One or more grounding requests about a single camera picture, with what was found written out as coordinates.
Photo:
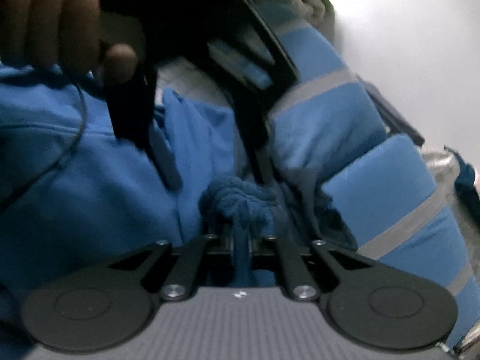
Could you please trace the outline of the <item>person's left hand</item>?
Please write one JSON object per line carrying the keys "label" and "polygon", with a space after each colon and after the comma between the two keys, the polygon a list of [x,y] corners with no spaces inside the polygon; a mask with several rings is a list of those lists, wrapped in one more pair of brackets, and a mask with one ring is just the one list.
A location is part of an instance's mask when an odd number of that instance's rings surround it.
{"label": "person's left hand", "polygon": [[100,55],[99,0],[1,0],[1,63],[42,71],[59,67],[72,79],[101,72],[127,80],[137,54],[125,43]]}

